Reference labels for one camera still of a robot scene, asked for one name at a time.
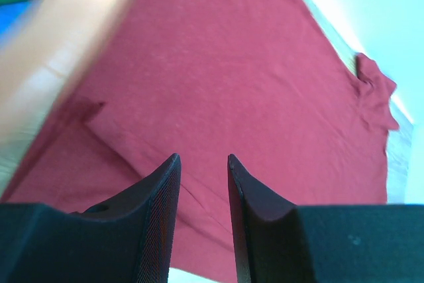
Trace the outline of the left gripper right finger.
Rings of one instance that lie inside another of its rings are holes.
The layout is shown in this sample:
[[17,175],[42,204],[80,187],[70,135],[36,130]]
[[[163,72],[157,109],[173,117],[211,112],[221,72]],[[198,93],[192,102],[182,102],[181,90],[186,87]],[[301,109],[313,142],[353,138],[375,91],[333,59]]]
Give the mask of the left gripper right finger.
[[227,169],[239,282],[423,281],[422,205],[296,205]]

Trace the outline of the red t-shirt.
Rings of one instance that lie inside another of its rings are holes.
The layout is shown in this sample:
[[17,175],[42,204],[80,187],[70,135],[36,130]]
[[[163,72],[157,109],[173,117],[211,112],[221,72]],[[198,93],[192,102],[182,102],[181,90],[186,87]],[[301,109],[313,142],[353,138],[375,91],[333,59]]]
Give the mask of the red t-shirt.
[[387,201],[395,83],[303,0],[134,0],[3,195],[83,211],[182,161],[171,265],[237,279],[227,157],[301,205]]

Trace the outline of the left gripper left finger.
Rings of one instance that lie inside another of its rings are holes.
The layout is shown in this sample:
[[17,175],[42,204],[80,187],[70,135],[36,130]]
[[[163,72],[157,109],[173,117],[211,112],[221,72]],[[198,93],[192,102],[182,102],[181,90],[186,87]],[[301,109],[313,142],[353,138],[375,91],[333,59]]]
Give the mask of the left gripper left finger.
[[179,155],[85,212],[1,205],[2,282],[166,282],[181,179]]

